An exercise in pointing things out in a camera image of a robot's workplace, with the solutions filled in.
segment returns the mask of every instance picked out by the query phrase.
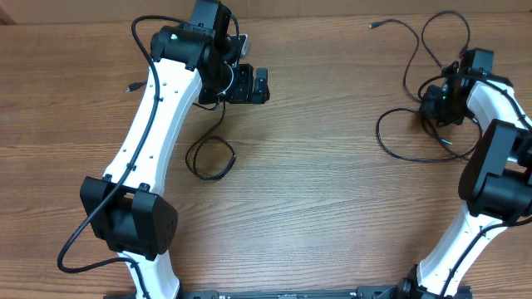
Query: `cable plug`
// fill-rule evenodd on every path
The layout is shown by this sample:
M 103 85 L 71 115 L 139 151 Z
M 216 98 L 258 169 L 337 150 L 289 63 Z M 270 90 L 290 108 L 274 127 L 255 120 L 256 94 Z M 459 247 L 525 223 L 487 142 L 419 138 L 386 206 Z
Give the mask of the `cable plug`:
M 142 86 L 146 85 L 148 81 L 135 82 L 127 86 L 126 92 L 133 92 L 139 90 Z
M 369 24 L 369 28 L 370 28 L 370 29 L 377 28 L 377 27 L 381 26 L 382 24 L 384 24 L 384 22 L 382 22 L 382 21 L 380 21 L 380 22 L 373 22 L 373 23 Z

